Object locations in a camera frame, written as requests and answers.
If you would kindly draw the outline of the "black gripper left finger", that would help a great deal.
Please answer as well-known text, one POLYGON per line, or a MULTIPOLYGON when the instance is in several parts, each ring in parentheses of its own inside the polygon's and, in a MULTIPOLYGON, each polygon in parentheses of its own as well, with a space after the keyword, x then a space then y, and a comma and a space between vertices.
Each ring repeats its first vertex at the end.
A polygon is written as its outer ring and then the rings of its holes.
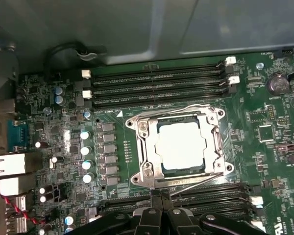
POLYGON ((76 235, 159 235, 162 220, 161 191, 150 193, 151 207, 139 208, 133 216, 124 212, 108 213, 74 230, 76 235))

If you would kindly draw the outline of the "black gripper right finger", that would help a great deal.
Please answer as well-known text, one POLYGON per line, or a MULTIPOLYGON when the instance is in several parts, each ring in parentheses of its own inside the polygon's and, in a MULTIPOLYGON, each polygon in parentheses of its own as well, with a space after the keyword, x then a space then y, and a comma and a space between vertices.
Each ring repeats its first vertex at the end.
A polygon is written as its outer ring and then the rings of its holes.
POLYGON ((264 235, 265 232, 245 222, 229 219, 215 212, 198 220, 189 210, 175 208, 170 193, 162 191, 162 205, 171 229, 176 235, 264 235))

